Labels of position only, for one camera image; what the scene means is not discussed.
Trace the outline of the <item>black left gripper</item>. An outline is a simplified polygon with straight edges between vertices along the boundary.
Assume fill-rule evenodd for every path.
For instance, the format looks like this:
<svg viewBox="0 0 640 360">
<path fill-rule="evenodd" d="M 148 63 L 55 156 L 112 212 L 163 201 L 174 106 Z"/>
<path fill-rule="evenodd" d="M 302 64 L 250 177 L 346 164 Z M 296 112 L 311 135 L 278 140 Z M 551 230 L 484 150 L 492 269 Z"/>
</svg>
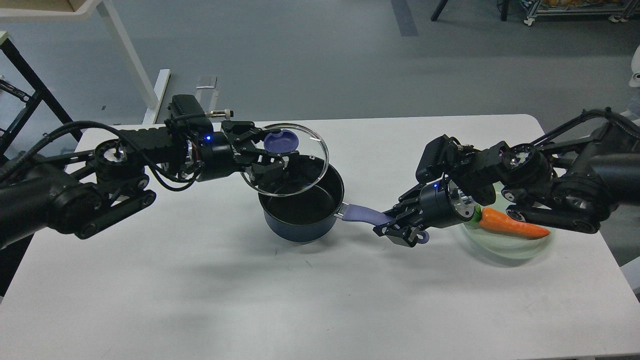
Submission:
<svg viewBox="0 0 640 360">
<path fill-rule="evenodd" d="M 265 141 L 270 129 L 256 127 L 252 121 L 224 120 L 221 131 L 198 135 L 199 182 L 226 178 L 233 173 L 244 173 L 245 182 L 254 188 L 274 188 L 290 177 L 288 160 L 282 157 L 259 156 L 250 164 L 246 153 L 269 153 Z"/>
</svg>

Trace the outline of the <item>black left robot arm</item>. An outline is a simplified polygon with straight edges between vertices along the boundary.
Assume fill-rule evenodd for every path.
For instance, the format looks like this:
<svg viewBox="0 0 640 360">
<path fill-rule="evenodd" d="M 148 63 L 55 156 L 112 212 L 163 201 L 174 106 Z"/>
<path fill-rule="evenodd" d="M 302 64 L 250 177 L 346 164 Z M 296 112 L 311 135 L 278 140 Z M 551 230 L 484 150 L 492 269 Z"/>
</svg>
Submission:
<svg viewBox="0 0 640 360">
<path fill-rule="evenodd" d="M 1 248 L 45 228 L 88 239 L 153 204 L 151 178 L 167 191 L 196 182 L 249 175 L 269 191 L 285 179 L 288 130 L 233 121 L 233 112 L 205 112 L 194 95 L 174 95 L 160 127 L 116 129 L 74 121 L 44 135 L 1 167 Z M 100 129 L 113 138 L 93 150 L 46 157 L 41 151 L 75 130 Z"/>
</svg>

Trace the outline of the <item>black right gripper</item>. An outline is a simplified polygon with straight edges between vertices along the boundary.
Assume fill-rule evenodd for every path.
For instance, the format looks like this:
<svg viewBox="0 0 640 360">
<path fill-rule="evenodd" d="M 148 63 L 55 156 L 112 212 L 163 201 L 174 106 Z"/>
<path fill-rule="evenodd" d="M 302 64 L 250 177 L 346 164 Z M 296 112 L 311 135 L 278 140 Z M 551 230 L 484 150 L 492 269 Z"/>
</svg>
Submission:
<svg viewBox="0 0 640 360">
<path fill-rule="evenodd" d="M 427 244 L 429 233 L 422 227 L 398 224 L 421 223 L 425 228 L 444 229 L 471 221 L 478 203 L 453 181 L 432 181 L 417 184 L 403 193 L 398 202 L 383 213 L 396 223 L 375 225 L 378 237 L 387 237 L 393 244 L 414 248 Z"/>
</svg>

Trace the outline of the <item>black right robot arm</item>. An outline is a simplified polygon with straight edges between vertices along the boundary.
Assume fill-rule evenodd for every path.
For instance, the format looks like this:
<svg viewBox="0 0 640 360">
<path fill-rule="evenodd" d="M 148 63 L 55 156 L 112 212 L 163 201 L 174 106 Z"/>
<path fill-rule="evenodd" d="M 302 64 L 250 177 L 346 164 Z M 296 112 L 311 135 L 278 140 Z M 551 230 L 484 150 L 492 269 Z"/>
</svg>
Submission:
<svg viewBox="0 0 640 360">
<path fill-rule="evenodd" d="M 516 224 L 594 234 L 619 205 L 639 204 L 639 121 L 592 109 L 531 143 L 484 150 L 443 135 L 425 146 L 415 177 L 374 225 L 402 246 L 427 242 L 428 228 L 480 219 L 496 183 Z"/>
</svg>

